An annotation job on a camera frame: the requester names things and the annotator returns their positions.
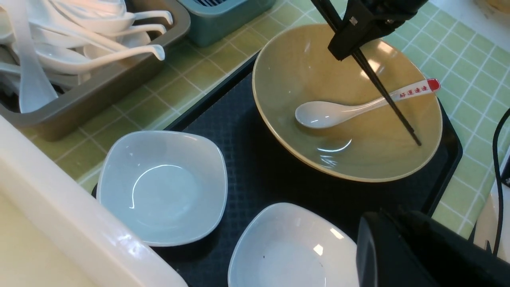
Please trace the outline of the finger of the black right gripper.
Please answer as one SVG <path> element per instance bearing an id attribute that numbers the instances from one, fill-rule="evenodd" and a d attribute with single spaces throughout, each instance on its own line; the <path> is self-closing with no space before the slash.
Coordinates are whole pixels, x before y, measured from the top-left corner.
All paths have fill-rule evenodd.
<path id="1" fill-rule="evenodd" d="M 333 17 L 328 49 L 339 61 L 364 44 L 386 37 L 412 19 L 426 0 L 349 0 L 344 17 Z"/>

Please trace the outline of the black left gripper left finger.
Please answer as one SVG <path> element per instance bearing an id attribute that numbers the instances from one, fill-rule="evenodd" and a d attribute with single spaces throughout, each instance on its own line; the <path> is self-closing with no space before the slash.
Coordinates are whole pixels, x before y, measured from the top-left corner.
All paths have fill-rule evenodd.
<path id="1" fill-rule="evenodd" d="M 356 265 L 361 287 L 437 287 L 401 236 L 382 213 L 367 212 L 359 221 Z"/>

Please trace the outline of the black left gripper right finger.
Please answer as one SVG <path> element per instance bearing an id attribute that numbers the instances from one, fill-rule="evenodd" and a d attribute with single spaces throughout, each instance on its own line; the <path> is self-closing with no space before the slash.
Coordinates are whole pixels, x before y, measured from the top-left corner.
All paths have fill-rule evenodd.
<path id="1" fill-rule="evenodd" d="M 381 211 L 441 287 L 508 287 L 509 263 L 419 211 Z"/>

